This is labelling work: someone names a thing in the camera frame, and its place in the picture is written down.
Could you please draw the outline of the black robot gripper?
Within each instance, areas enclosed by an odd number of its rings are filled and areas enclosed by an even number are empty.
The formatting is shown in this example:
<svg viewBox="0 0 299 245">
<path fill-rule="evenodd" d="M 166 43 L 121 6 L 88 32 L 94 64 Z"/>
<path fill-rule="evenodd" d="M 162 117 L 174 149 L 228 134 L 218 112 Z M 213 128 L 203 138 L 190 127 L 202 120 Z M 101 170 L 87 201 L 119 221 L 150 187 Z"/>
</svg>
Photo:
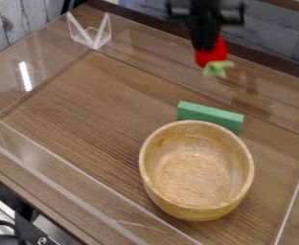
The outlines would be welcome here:
<svg viewBox="0 0 299 245">
<path fill-rule="evenodd" d="M 205 46 L 208 52 L 214 49 L 222 25 L 242 25 L 245 13 L 244 0 L 166 0 L 166 19 L 190 27 L 194 48 L 201 50 Z"/>
</svg>

